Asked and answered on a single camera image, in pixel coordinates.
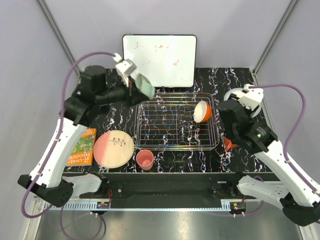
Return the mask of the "green ceramic bowl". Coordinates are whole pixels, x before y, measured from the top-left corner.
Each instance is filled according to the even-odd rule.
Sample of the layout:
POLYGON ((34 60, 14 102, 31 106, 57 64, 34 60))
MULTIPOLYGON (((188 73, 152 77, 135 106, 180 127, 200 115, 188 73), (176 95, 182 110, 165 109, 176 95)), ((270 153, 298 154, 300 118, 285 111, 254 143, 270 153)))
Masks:
POLYGON ((138 73, 136 75, 135 85, 149 100, 154 98, 156 90, 143 74, 138 73))

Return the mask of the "white scalloped plate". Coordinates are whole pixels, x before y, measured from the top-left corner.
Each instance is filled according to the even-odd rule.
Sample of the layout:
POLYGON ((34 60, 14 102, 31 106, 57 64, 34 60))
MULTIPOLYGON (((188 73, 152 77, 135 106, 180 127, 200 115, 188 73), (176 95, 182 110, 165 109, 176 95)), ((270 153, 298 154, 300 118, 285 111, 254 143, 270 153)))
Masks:
POLYGON ((236 100, 246 110, 249 116, 254 118, 262 109, 262 101, 264 98, 264 90, 262 88, 234 88, 229 90, 223 97, 223 100, 236 100))

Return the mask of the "orange and white bowl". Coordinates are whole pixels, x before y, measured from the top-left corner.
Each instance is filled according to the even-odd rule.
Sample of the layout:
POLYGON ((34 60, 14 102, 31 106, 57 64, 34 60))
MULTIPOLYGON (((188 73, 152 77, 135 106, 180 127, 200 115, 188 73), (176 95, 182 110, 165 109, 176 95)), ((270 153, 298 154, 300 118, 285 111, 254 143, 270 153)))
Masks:
POLYGON ((212 110, 206 101, 200 101, 194 108, 193 120, 196 123, 204 123, 212 117, 212 110))

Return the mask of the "pink and cream plate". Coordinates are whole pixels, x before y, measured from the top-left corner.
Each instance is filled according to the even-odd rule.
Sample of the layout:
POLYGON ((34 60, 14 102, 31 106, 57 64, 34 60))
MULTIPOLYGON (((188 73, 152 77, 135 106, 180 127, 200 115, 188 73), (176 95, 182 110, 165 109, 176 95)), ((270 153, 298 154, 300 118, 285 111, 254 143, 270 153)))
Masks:
POLYGON ((93 157, 102 167, 116 169, 125 165, 133 156, 135 145, 132 137, 120 130, 111 130, 95 142, 93 157))

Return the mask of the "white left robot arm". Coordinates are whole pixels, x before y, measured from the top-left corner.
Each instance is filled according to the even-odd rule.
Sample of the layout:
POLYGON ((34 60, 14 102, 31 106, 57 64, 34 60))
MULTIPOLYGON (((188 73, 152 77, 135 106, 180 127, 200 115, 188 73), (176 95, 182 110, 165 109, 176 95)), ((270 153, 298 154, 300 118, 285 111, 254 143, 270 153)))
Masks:
POLYGON ((70 198, 92 193, 103 198, 108 193, 105 178, 97 173, 62 177, 76 144, 92 121, 107 110, 107 105, 123 102, 128 107, 151 100, 155 88, 133 67, 116 69, 107 76, 100 65, 85 68, 80 84, 68 99, 64 99, 56 130, 41 160, 30 174, 21 175, 17 183, 51 207, 62 207, 70 198))

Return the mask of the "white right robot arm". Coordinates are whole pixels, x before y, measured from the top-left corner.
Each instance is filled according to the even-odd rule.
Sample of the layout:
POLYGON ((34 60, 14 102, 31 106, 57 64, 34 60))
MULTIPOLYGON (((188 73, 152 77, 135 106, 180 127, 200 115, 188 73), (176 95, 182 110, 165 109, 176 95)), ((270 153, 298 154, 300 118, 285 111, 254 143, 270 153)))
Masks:
POLYGON ((320 185, 284 152, 277 135, 265 123, 252 120, 251 110, 234 99, 220 102, 218 111, 226 138, 261 160, 283 183, 275 186, 242 174, 227 185, 228 195, 258 198, 302 227, 319 222, 320 185))

